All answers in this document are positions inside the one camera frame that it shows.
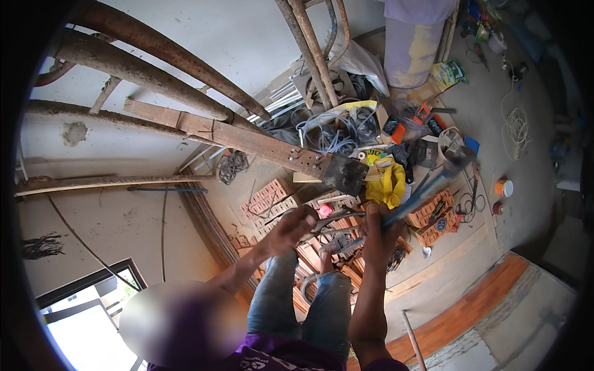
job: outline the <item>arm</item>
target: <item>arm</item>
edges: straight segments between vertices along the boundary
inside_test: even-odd
[[[349,325],[349,339],[361,370],[377,359],[392,358],[386,349],[388,325],[384,313],[386,265],[402,231],[402,224],[380,232],[380,208],[370,205],[362,226],[365,272]]]
[[[311,232],[317,220],[317,213],[309,206],[301,206],[291,211],[250,252],[212,278],[209,283],[235,295],[262,262],[294,249],[299,239]]]

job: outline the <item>rusty metal pipe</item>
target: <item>rusty metal pipe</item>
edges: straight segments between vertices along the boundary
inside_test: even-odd
[[[81,6],[71,22],[137,47],[202,81],[248,111],[270,119],[262,104],[221,73],[162,33],[122,11],[99,1],[90,1]]]
[[[49,100],[29,100],[26,113],[34,113],[38,115],[48,116],[67,116],[70,119],[77,119],[80,121],[91,120],[105,122],[109,124],[119,124],[124,126],[130,126],[136,129],[144,129],[160,134],[171,135],[187,140],[193,140],[210,145],[220,144],[210,141],[205,138],[197,137],[196,135],[189,135],[185,131],[172,128],[170,126],[161,125],[160,123],[147,121],[143,119],[137,119],[132,116],[122,115],[121,113],[109,112],[101,110],[97,114],[89,113],[89,108],[84,106],[77,106],[76,104],[62,103],[62,102],[50,102]]]
[[[320,70],[318,70],[318,67],[315,65],[314,56],[311,54],[311,50],[307,45],[307,41],[305,40],[303,31],[301,31],[301,27],[297,22],[297,18],[295,18],[293,9],[291,8],[287,0],[274,1],[276,1],[276,5],[279,7],[280,12],[283,14],[283,17],[287,21],[287,24],[289,25],[289,30],[291,30],[291,33],[293,34],[293,37],[297,42],[297,46],[299,46],[299,50],[301,50],[301,54],[303,54],[303,58],[305,58],[305,64],[307,65],[309,73],[311,74],[311,79],[314,81],[315,87],[318,89],[318,94],[320,95],[320,99],[322,100],[324,109],[331,109],[332,105],[330,103],[328,94],[326,93],[326,89],[324,88],[324,83],[322,82]]]
[[[336,0],[336,4],[338,5],[338,11],[340,12],[340,19],[342,20],[342,28],[345,31],[345,43],[342,46],[342,49],[340,50],[340,52],[336,53],[336,55],[333,56],[332,59],[330,60],[330,62],[328,63],[329,68],[334,66],[336,64],[336,62],[339,60],[339,58],[342,57],[343,54],[345,54],[345,51],[349,47],[349,43],[350,43],[350,26],[349,26],[349,20],[346,18],[345,3],[343,2],[343,0]]]
[[[50,47],[48,55],[119,77],[186,104],[219,121],[247,130],[263,132],[229,108],[162,69],[91,35],[64,28],[57,42]]]
[[[66,72],[70,71],[74,66],[76,66],[76,63],[68,61],[60,63],[61,65],[58,65],[58,67],[53,71],[37,75],[37,80],[35,80],[35,86],[38,87],[51,84],[52,82],[64,76]]]
[[[330,78],[330,73],[328,72],[328,65],[326,65],[326,61],[324,60],[324,56],[322,55],[322,50],[320,49],[320,45],[318,44],[318,39],[315,37],[314,28],[311,25],[309,17],[305,12],[305,6],[301,0],[289,0],[291,7],[293,8],[293,13],[295,13],[295,17],[297,18],[297,22],[301,26],[301,30],[305,36],[305,40],[309,45],[309,49],[314,56],[315,65],[318,66],[318,70],[320,71],[320,75],[322,76],[322,82],[326,87],[326,93],[330,98],[330,103],[332,103],[333,107],[338,106],[338,97],[336,96],[336,92],[334,91],[334,84],[332,84],[332,79]]]
[[[324,60],[328,59],[328,54],[330,54],[330,49],[332,49],[332,46],[334,45],[336,34],[338,32],[336,12],[334,11],[334,4],[332,4],[332,0],[326,0],[326,7],[328,8],[328,15],[330,16],[330,37],[328,38],[328,44],[326,44],[326,48],[324,48]]]

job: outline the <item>jeans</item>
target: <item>jeans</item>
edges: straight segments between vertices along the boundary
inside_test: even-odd
[[[293,308],[293,281],[297,253],[270,258],[248,312],[248,332],[301,339],[345,359],[349,355],[350,278],[341,272],[318,277],[318,292],[307,318],[297,323]]]

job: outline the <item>hand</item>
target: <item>hand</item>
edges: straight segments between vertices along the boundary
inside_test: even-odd
[[[295,248],[301,237],[311,232],[318,220],[318,213],[309,206],[294,209],[285,214],[258,244],[260,252],[266,258],[284,255]]]
[[[390,255],[394,252],[398,237],[402,233],[404,227],[402,222],[392,225],[383,233],[380,230],[381,217],[389,212],[387,207],[382,210],[375,204],[367,208],[367,215],[361,225],[361,235],[365,238],[363,246],[365,271],[370,266],[377,272],[385,273]]]

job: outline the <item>orange wooden floor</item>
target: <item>orange wooden floor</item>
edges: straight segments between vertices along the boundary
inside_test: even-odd
[[[505,295],[524,274],[530,263],[509,252],[479,284],[434,319],[414,330],[423,357],[443,348],[464,334],[503,300]],[[395,359],[406,364],[416,362],[415,351],[408,335],[403,335],[386,345]],[[349,358],[348,371],[360,370],[359,362]]]

